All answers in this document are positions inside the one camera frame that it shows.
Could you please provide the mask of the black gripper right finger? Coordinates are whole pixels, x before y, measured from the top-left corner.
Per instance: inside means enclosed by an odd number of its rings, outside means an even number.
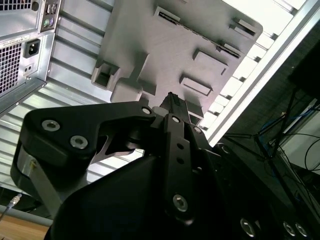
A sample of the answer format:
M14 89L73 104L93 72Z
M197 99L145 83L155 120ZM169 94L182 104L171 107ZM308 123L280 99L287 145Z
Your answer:
M178 96L174 110L184 121L191 145L196 213L190 226L174 231L179 240L310 240L312 221L283 177L278 183L289 200L284 204L227 145L209 146L191 124L188 107Z

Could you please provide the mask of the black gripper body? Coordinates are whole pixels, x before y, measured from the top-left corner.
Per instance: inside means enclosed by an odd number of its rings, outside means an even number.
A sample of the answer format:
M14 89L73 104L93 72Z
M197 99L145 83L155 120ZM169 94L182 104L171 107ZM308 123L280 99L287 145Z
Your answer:
M212 172L193 172L189 157L137 159L73 193L46 239L239 240Z

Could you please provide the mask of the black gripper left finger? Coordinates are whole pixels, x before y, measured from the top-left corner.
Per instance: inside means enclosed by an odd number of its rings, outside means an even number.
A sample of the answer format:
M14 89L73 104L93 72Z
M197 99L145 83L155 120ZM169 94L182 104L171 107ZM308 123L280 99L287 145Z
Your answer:
M191 161L175 97L169 93L158 108L131 101L27 113L11 167L14 183L40 199L54 220L73 193L140 158Z

